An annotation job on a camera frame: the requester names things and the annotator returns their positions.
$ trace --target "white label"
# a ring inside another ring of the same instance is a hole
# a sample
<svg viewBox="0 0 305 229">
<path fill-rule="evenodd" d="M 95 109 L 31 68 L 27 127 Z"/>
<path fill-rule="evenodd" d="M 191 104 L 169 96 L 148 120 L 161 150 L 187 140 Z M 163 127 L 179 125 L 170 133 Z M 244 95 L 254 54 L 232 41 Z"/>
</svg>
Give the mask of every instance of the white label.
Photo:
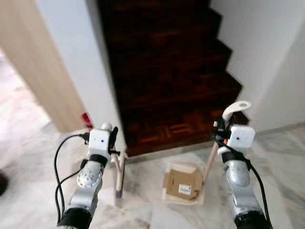
<svg viewBox="0 0 305 229">
<path fill-rule="evenodd" d="M 185 194 L 185 195 L 190 195 L 192 192 L 192 186 L 188 186 L 188 185 L 180 185 L 179 184 L 179 189 L 178 192 L 181 194 Z"/>
</svg>

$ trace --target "black cable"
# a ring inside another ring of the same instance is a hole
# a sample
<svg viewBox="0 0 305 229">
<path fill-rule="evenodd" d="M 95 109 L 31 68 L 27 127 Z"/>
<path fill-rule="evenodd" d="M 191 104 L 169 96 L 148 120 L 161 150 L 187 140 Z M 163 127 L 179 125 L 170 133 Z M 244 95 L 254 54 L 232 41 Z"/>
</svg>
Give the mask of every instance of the black cable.
<svg viewBox="0 0 305 229">
<path fill-rule="evenodd" d="M 221 145 L 221 146 L 224 146 L 224 147 L 227 147 L 228 149 L 230 149 L 232 152 L 234 153 L 239 153 L 238 151 L 236 151 L 235 149 L 227 146 L 225 143 L 221 142 L 221 141 L 218 141 L 215 137 L 212 137 L 213 141 L 215 141 L 218 145 Z M 263 185 L 263 182 L 260 178 L 260 176 L 258 175 L 258 172 L 256 171 L 256 169 L 253 167 L 253 165 L 251 164 L 250 160 L 247 160 L 246 159 L 246 163 L 249 164 L 250 168 L 252 169 L 252 171 L 254 172 L 257 180 L 258 180 L 258 183 L 259 183 L 259 186 L 261 188 L 261 192 L 262 192 L 262 198 L 263 198 L 263 204 L 264 204 L 264 210 L 265 210 L 265 214 L 266 214 L 266 219 L 267 219 L 267 222 L 269 223 L 269 225 L 272 227 L 271 225 L 271 221 L 270 221 L 270 217 L 269 217 L 269 211 L 268 211 L 268 206 L 267 206 L 267 200 L 266 200 L 266 194 L 265 194 L 265 189 L 264 189 L 264 185 Z"/>
<path fill-rule="evenodd" d="M 266 215 L 266 219 L 269 223 L 269 225 L 272 227 L 271 225 L 271 221 L 270 221 L 270 217 L 269 217 L 269 211 L 268 211 L 268 206 L 267 206 L 267 200 L 266 200 L 266 194 L 265 194 L 265 189 L 264 189 L 264 185 L 263 185 L 263 182 L 260 178 L 260 176 L 258 175 L 258 172 L 256 171 L 256 169 L 253 167 L 253 165 L 250 163 L 250 168 L 252 169 L 252 171 L 254 172 L 257 180 L 258 180 L 258 183 L 259 183 L 259 186 L 261 187 L 261 192 L 262 192 L 262 197 L 263 197 L 263 203 L 264 203 L 264 209 L 265 209 L 265 215 Z"/>
<path fill-rule="evenodd" d="M 65 202 L 64 202 L 64 198 L 63 198 L 62 188 L 60 186 L 61 182 L 59 180 L 58 171 L 57 171 L 57 156 L 58 156 L 59 150 L 61 149 L 61 147 L 65 143 L 65 141 L 67 141 L 69 138 L 78 137 L 78 136 L 81 136 L 81 135 L 80 134 L 78 134 L 78 135 L 71 135 L 71 136 L 65 138 L 62 141 L 62 143 L 59 145 L 59 147 L 57 148 L 57 151 L 56 151 L 56 154 L 55 154 L 55 157 L 54 157 L 54 172 L 55 172 L 55 177 L 56 177 L 57 185 L 59 186 L 59 193 L 60 193 L 60 196 L 61 196 L 61 209 L 62 209 L 62 212 L 64 212 Z"/>
<path fill-rule="evenodd" d="M 65 182 L 67 179 L 71 178 L 72 176 L 78 174 L 81 171 L 81 168 L 76 171 L 75 173 L 71 174 L 70 176 L 66 177 L 64 180 L 62 180 L 60 182 L 59 185 L 57 185 L 56 189 L 55 189 L 55 204 L 56 204 L 56 209 L 57 209 L 57 223 L 59 223 L 59 221 L 61 220 L 61 210 L 59 207 L 59 202 L 58 202 L 58 190 L 61 187 L 62 183 Z"/>
</svg>

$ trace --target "cardboard box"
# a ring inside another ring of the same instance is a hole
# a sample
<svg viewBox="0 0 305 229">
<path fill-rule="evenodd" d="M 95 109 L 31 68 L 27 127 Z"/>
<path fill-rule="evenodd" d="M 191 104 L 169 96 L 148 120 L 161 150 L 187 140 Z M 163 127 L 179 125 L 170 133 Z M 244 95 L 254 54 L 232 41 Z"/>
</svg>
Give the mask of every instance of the cardboard box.
<svg viewBox="0 0 305 229">
<path fill-rule="evenodd" d="M 202 174 L 199 169 L 192 173 L 184 173 L 171 169 L 169 173 L 165 174 L 163 181 L 166 194 L 188 200 L 198 195 L 202 185 Z"/>
</svg>

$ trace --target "red object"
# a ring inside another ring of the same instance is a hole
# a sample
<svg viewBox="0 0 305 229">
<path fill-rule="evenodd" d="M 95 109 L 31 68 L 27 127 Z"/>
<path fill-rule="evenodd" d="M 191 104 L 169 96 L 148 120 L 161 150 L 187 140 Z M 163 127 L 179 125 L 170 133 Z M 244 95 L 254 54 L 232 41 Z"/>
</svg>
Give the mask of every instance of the red object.
<svg viewBox="0 0 305 229">
<path fill-rule="evenodd" d="M 89 118 L 89 116 L 87 115 L 87 113 L 82 114 L 81 117 L 82 117 L 82 119 L 83 119 L 83 121 L 84 121 L 86 127 L 88 127 L 88 128 L 93 128 L 92 123 L 91 123 L 90 118 Z"/>
</svg>

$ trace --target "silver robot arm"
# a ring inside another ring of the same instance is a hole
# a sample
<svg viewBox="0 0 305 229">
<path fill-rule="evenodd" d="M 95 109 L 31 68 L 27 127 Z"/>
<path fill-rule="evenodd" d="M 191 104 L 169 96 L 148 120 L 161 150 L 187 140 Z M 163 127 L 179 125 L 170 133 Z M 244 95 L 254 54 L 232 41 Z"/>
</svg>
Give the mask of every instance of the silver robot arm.
<svg viewBox="0 0 305 229">
<path fill-rule="evenodd" d="M 254 170 L 254 168 L 244 157 L 247 149 L 252 145 L 255 131 L 245 125 L 231 125 L 230 129 L 227 129 L 233 112 L 247 109 L 250 106 L 251 104 L 246 101 L 236 102 L 224 111 L 222 117 L 217 119 L 214 124 L 217 129 L 215 141 L 220 147 L 217 153 L 223 159 L 222 182 L 229 195 L 229 210 L 237 228 L 271 229 L 272 226 L 265 219 L 253 192 L 249 170 Z"/>
<path fill-rule="evenodd" d="M 111 161 L 117 127 L 112 133 L 111 124 L 90 132 L 88 162 L 77 175 L 77 188 L 67 205 L 57 229 L 88 229 L 97 207 L 97 194 L 102 187 L 102 175 Z"/>
</svg>

